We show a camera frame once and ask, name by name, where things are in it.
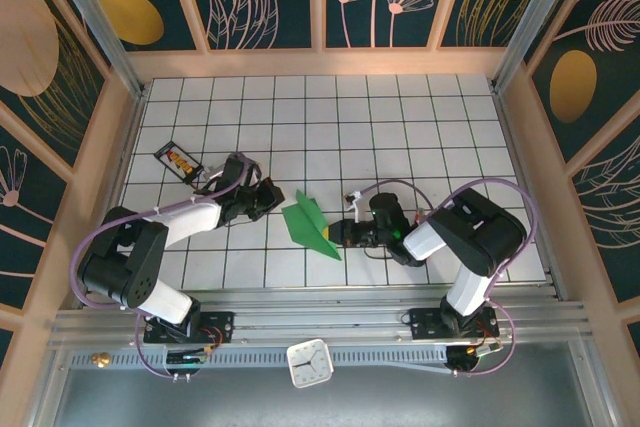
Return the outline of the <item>green paper sheet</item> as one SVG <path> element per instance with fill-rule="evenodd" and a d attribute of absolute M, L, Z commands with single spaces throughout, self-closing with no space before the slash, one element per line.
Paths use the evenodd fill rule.
<path fill-rule="evenodd" d="M 316 201 L 300 190 L 295 203 L 282 209 L 291 240 L 334 260 L 341 260 L 337 244 L 329 239 L 329 224 Z"/>

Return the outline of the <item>white square clock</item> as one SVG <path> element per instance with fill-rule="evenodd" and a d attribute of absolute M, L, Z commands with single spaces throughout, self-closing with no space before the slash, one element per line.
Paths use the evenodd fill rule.
<path fill-rule="evenodd" d="M 322 339 L 288 347 L 286 360 L 292 384 L 298 389 L 327 382 L 334 372 L 331 353 Z"/>

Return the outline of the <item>black yellow battery pack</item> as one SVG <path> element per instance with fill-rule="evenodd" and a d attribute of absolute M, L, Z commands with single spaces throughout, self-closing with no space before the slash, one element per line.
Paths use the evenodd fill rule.
<path fill-rule="evenodd" d="M 204 167 L 173 141 L 160 147 L 154 157 L 182 183 L 191 185 L 204 171 Z"/>

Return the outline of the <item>grey metal panel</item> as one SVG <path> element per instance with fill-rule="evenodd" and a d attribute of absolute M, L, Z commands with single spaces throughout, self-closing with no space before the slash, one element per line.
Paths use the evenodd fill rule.
<path fill-rule="evenodd" d="M 625 427 L 588 341 L 522 342 L 484 376 L 335 367 L 298 389 L 286 368 L 203 368 L 171 382 L 97 368 L 87 351 L 45 363 L 28 427 Z"/>

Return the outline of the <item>aluminium mounting rail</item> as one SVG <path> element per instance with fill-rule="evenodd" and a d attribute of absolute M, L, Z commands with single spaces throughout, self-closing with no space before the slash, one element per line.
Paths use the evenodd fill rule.
<path fill-rule="evenodd" d="M 336 288 L 252 288 L 195 291 L 205 311 L 234 313 L 236 346 L 284 347 L 321 338 L 331 346 L 408 343 L 405 312 L 436 307 L 444 285 Z M 506 339 L 520 342 L 568 341 L 592 335 L 578 301 L 561 301 L 550 285 L 500 284 L 493 292 Z M 47 345 L 51 349 L 127 348 L 135 316 L 120 310 L 62 310 Z"/>

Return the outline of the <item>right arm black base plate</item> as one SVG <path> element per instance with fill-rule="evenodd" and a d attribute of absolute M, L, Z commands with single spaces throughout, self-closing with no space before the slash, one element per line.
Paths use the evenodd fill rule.
<path fill-rule="evenodd" d="M 449 307 L 413 308 L 408 311 L 414 340 L 470 339 L 500 336 L 496 311 L 484 306 L 469 316 L 461 316 Z"/>

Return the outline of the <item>aluminium table side rail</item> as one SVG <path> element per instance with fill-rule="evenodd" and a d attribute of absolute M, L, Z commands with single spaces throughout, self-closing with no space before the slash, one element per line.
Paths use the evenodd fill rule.
<path fill-rule="evenodd" d="M 135 95 L 123 87 L 106 86 L 79 155 L 74 181 L 78 189 L 79 234 L 68 277 L 72 293 L 84 307 L 96 310 L 122 308 L 106 295 L 85 286 L 80 279 L 80 267 L 91 242 L 105 227 L 106 212 L 119 203 L 145 103 L 145 93 Z"/>
<path fill-rule="evenodd" d="M 514 164 L 515 176 L 519 185 L 524 188 L 529 197 L 534 203 L 534 207 L 531 208 L 528 203 L 525 203 L 525 209 L 530 221 L 537 221 L 537 231 L 535 234 L 536 248 L 539 252 L 539 257 L 543 267 L 543 271 L 546 275 L 546 283 L 552 285 L 556 292 L 555 296 L 560 301 L 568 301 L 568 291 L 564 285 L 561 273 L 558 270 L 557 259 L 549 244 L 549 235 L 546 229 L 544 218 L 540 212 L 540 208 L 535 198 L 535 189 L 531 182 L 531 176 L 529 175 L 529 169 L 525 163 L 524 151 L 517 138 L 514 127 L 512 126 L 511 116 L 508 111 L 506 101 L 500 94 L 492 93 L 492 99 L 495 104 L 497 115 L 501 122 L 501 126 L 504 130 L 505 140 L 510 151 L 510 156 Z"/>

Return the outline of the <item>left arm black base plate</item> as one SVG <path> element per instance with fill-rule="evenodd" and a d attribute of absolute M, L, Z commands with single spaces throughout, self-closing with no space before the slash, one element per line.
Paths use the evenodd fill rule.
<path fill-rule="evenodd" d="M 144 328 L 143 341 L 147 344 L 230 343 L 233 330 L 233 312 L 200 312 L 176 325 L 151 319 Z"/>

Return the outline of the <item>aluminium frame post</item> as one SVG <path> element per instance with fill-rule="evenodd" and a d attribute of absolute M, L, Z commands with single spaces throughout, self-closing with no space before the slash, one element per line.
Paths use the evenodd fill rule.
<path fill-rule="evenodd" d="M 500 96 L 506 91 L 556 2 L 557 0 L 530 0 L 492 80 L 494 94 Z"/>
<path fill-rule="evenodd" d="M 86 19 L 89 29 L 133 99 L 140 101 L 143 98 L 144 84 L 135 73 L 122 43 L 115 35 L 98 0 L 73 0 L 73 2 Z"/>

